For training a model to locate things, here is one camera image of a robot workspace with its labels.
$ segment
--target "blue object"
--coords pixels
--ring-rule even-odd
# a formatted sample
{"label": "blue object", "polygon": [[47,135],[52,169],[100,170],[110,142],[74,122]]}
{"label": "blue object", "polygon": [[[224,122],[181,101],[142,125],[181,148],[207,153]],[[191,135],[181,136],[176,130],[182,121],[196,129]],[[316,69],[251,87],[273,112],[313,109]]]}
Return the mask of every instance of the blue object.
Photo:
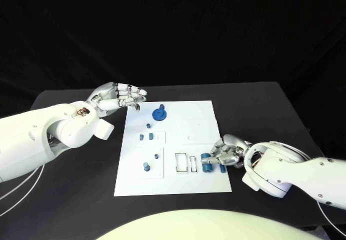
{"label": "blue object", "polygon": [[155,111],[153,111],[153,119],[156,121],[162,121],[165,120],[168,117],[168,113],[165,111],[165,105],[160,104],[160,108],[158,108]]}
{"label": "blue object", "polygon": [[145,171],[147,172],[150,170],[150,165],[147,162],[143,163]]}
{"label": "blue object", "polygon": [[227,172],[225,166],[222,164],[220,165],[220,170],[221,170],[222,173]]}
{"label": "blue object", "polygon": [[[201,154],[201,159],[209,158],[211,154],[209,153],[204,153]],[[214,167],[211,163],[202,163],[202,169],[205,173],[209,173],[214,171]]]}

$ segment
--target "robotic hand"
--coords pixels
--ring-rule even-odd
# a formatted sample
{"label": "robotic hand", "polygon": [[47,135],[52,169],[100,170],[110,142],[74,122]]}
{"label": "robotic hand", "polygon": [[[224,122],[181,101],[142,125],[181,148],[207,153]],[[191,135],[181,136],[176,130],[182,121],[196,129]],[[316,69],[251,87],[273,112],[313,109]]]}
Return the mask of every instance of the robotic hand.
{"label": "robotic hand", "polygon": [[114,126],[101,118],[120,108],[140,111],[147,92],[109,82],[87,101],[58,104],[0,119],[0,183],[22,176],[96,135],[107,140]]}
{"label": "robotic hand", "polygon": [[319,203],[346,210],[346,161],[318,157],[293,146],[277,142],[251,144],[237,136],[227,134],[211,150],[204,164],[245,167],[243,182],[283,198],[296,185]]}

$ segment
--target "rectangular cutout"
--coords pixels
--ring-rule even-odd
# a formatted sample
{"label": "rectangular cutout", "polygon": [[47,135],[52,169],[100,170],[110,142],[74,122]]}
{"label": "rectangular cutout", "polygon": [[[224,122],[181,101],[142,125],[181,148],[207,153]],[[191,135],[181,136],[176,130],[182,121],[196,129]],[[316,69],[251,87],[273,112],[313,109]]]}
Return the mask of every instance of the rectangular cutout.
{"label": "rectangular cutout", "polygon": [[198,165],[196,165],[196,157],[195,156],[189,157],[189,162],[191,162],[191,172],[196,173],[198,172]]}
{"label": "rectangular cutout", "polygon": [[176,167],[175,170],[178,173],[188,173],[188,159],[186,159],[186,153],[176,153],[175,154],[176,159]]}

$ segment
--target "table surface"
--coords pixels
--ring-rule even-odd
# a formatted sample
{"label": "table surface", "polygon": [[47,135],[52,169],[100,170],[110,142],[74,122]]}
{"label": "table surface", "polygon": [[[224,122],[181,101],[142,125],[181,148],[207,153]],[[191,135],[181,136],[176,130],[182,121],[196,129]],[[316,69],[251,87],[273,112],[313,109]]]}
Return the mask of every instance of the table surface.
{"label": "table surface", "polygon": [[[147,100],[212,100],[220,134],[234,134],[253,143],[279,141],[320,157],[319,147],[276,82],[155,86]],[[85,100],[93,90],[51,90],[32,109]],[[15,209],[0,217],[2,239],[96,239],[130,221],[166,211],[217,209],[254,214],[294,227],[326,225],[316,201],[292,187],[284,198],[254,191],[244,183],[244,169],[228,167],[232,192],[114,197],[127,109],[104,119],[116,126],[107,141],[93,137],[45,165],[36,187]],[[31,189],[38,173],[2,200],[0,213]],[[0,196],[23,181],[0,184]],[[331,220],[345,223],[345,212],[323,207]]]}

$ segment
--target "white board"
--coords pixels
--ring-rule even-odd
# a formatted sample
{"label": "white board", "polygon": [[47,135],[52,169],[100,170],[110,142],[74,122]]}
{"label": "white board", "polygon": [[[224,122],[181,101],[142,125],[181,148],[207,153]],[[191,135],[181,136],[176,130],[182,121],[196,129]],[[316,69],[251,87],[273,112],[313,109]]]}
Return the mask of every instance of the white board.
{"label": "white board", "polygon": [[[156,121],[152,114],[160,104],[168,117]],[[220,165],[212,165],[211,173],[202,170],[201,154],[209,153],[220,139],[212,101],[143,102],[140,112],[129,109],[114,196],[231,192],[228,172],[221,173]],[[176,170],[176,153],[186,154],[188,172]],[[150,165],[147,172],[143,163]]]}

